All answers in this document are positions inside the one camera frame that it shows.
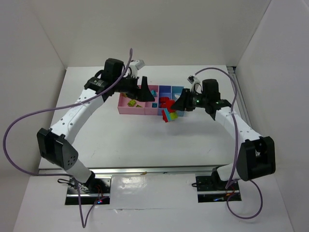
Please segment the small cyan lego brick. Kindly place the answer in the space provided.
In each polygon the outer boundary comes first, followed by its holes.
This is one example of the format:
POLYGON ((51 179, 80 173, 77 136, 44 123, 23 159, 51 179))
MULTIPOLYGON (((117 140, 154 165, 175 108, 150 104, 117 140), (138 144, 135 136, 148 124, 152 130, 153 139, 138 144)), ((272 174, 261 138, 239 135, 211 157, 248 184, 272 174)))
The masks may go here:
POLYGON ((151 90, 151 94, 152 94, 154 97, 156 97, 156 96, 157 96, 157 93, 156 93, 156 91, 155 91, 155 90, 151 90))

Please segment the long green lego brick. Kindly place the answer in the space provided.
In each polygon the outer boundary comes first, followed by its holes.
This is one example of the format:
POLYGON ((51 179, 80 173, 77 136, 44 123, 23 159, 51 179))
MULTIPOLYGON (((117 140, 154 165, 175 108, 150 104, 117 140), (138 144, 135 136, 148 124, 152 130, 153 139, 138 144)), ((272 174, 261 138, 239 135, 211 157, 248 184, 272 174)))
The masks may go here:
POLYGON ((137 102, 136 102, 135 100, 130 100, 130 101, 127 103, 127 105, 128 105, 129 107, 134 107, 136 104, 137 104, 137 102))

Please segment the multicolour lego stack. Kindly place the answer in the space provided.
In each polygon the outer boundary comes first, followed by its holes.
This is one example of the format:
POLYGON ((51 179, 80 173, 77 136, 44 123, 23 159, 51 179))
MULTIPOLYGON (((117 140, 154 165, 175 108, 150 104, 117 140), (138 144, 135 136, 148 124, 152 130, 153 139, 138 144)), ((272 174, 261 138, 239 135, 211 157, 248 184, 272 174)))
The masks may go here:
POLYGON ((175 103, 174 100, 167 100, 164 103, 164 107, 161 111, 163 120, 168 123, 174 121, 178 118, 176 110, 173 110, 171 107, 175 103))

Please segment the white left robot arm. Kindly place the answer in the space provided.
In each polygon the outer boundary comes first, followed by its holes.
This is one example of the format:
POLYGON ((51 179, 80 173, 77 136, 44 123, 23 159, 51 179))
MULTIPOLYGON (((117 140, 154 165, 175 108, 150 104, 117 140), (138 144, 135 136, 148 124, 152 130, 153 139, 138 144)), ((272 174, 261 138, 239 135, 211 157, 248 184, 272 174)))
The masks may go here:
POLYGON ((107 59, 104 68, 86 82, 74 106, 49 129, 41 128, 38 131, 41 156, 64 170, 77 186, 84 186, 89 191, 106 189, 104 182, 79 160, 79 154, 72 144, 86 121, 114 93, 124 93, 139 102, 155 100, 149 90, 147 77, 143 76, 141 85, 138 85, 138 71, 144 65, 143 60, 131 60, 125 65, 118 59, 107 59))

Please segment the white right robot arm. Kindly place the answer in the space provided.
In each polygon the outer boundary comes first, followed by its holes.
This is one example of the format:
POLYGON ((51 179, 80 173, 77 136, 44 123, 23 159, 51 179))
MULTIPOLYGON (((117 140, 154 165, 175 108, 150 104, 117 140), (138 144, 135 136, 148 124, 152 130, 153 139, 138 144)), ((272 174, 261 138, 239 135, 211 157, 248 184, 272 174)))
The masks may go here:
POLYGON ((233 163, 215 168, 213 176, 226 182, 250 181, 276 171, 275 144, 271 137, 254 131, 232 108, 221 99, 219 85, 215 79, 202 81, 202 91, 197 93, 187 88, 171 106, 176 111, 193 111, 203 108, 211 118, 222 125, 235 140, 233 163))

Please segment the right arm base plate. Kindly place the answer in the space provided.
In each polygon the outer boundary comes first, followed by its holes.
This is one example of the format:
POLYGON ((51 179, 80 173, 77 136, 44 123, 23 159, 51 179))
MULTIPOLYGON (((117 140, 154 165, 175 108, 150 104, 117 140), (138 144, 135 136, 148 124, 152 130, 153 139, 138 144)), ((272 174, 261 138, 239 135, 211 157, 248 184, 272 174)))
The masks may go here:
POLYGON ((196 176, 196 181, 192 187, 197 190, 199 203, 217 203, 232 201, 242 201, 238 182, 225 188, 228 181, 222 181, 214 176, 196 176))

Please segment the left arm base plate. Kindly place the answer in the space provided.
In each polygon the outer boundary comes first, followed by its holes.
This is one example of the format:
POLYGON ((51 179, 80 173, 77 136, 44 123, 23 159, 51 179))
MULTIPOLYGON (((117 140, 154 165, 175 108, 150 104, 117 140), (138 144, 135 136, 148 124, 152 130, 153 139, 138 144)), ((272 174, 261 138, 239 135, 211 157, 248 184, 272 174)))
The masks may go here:
MULTIPOLYGON (((102 187, 96 185, 94 189, 89 190, 85 186, 79 184, 81 205, 92 205, 95 201, 97 204, 104 205, 110 204, 110 190, 112 178, 104 176, 100 178, 102 187)), ((65 198, 65 205, 78 205, 78 189, 74 183, 74 180, 70 178, 69 180, 63 180, 63 183, 67 184, 67 193, 65 198)))

